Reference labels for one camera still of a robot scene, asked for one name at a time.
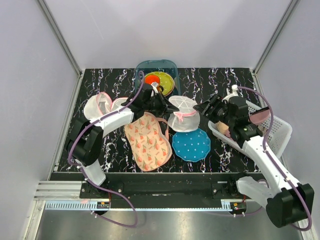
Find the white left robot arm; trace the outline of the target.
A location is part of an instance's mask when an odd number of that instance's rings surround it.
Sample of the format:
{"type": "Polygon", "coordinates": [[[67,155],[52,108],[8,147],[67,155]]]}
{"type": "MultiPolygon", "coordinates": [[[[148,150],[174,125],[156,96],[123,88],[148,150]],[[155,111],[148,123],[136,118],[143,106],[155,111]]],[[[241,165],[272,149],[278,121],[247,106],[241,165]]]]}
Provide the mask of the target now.
{"type": "Polygon", "coordinates": [[[177,112],[179,109],[150,84],[141,84],[136,94],[131,94],[120,107],[92,120],[77,119],[65,150],[67,161],[78,167],[91,184],[90,192],[97,198],[108,193],[106,175],[99,164],[103,138],[109,133],[139,120],[144,113],[157,117],[177,112]]]}

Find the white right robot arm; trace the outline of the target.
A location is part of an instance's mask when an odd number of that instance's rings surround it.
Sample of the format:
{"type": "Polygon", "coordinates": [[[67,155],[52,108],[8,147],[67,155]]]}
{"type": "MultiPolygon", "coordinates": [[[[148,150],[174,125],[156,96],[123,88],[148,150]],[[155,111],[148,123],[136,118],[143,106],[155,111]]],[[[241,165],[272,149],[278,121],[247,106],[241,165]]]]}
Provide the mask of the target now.
{"type": "Polygon", "coordinates": [[[224,100],[216,94],[193,108],[213,123],[226,124],[231,138],[255,162],[268,183],[265,187],[244,176],[227,185],[228,195],[235,199],[245,195],[257,202],[277,228],[307,219],[303,231],[310,230],[314,189],[308,183],[301,184],[282,165],[267,145],[267,137],[250,120],[246,100],[240,96],[224,100]]]}

